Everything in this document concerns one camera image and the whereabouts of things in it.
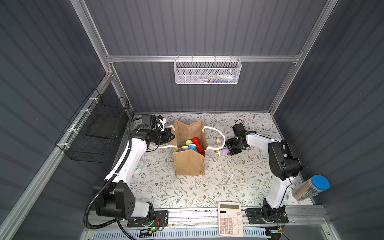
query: black wire basket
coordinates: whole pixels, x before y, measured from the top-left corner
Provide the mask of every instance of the black wire basket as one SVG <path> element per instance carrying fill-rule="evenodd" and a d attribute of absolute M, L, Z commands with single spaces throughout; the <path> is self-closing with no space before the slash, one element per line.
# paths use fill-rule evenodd
<path fill-rule="evenodd" d="M 127 98 L 98 95 L 88 109 L 82 110 L 78 123 L 69 131 L 67 140 L 56 145 L 75 161 L 113 162 L 118 152 L 129 117 Z"/>

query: blue lid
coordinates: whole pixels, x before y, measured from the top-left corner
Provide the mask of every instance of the blue lid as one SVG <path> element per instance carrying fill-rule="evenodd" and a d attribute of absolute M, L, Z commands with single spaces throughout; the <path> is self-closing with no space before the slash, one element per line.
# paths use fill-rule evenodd
<path fill-rule="evenodd" d="M 328 180 L 320 175 L 315 175 L 311 179 L 311 182 L 313 186 L 321 191 L 325 191 L 329 189 L 329 182 Z"/>

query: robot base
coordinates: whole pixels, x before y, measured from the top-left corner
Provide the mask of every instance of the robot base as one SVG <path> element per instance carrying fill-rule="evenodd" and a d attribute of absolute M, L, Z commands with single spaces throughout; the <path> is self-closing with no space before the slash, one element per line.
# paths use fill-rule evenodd
<path fill-rule="evenodd" d="M 166 227 L 168 225 L 168 211 L 154 211 L 153 224 L 151 227 L 157 227 L 157 220 L 155 218 L 159 219 L 159 227 Z M 128 219 L 127 227 L 143 227 L 143 225 L 149 225 L 148 218 L 136 217 L 134 219 Z"/>
<path fill-rule="evenodd" d="M 263 206 L 261 208 L 249 208 L 246 209 L 247 217 L 250 224 L 262 224 L 262 223 L 288 223 L 288 216 L 285 212 L 285 205 L 278 208 L 271 208 L 267 201 L 264 199 Z"/>

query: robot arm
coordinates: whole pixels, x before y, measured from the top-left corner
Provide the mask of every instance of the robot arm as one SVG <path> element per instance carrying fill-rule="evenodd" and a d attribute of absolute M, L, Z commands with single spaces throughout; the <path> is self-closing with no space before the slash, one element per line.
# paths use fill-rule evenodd
<path fill-rule="evenodd" d="M 109 186 L 104 188 L 105 181 L 101 181 L 93 187 L 97 215 L 116 219 L 137 218 L 138 222 L 142 224 L 153 221 L 152 204 L 137 201 L 129 184 L 140 158 L 150 143 L 159 146 L 175 138 L 169 128 L 172 126 L 164 127 L 165 123 L 166 119 L 162 116 L 142 115 L 139 129 L 129 133 L 130 141 L 128 140 L 123 154 L 112 171 L 105 177 L 105 181 L 110 182 Z"/>
<path fill-rule="evenodd" d="M 229 155 L 240 153 L 249 146 L 268 151 L 269 165 L 274 177 L 263 202 L 262 217 L 266 222 L 273 222 L 284 212 L 287 189 L 303 167 L 299 159 L 294 157 L 292 146 L 286 141 L 262 136 L 255 131 L 246 131 L 242 123 L 235 124 L 232 129 L 235 137 L 228 139 L 225 146 Z"/>

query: pink calculator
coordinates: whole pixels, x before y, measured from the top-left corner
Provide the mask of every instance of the pink calculator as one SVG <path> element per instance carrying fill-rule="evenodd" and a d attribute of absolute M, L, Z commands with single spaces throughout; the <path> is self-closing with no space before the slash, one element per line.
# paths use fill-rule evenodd
<path fill-rule="evenodd" d="M 218 228 L 220 236 L 243 237 L 241 204 L 236 202 L 218 203 Z"/>

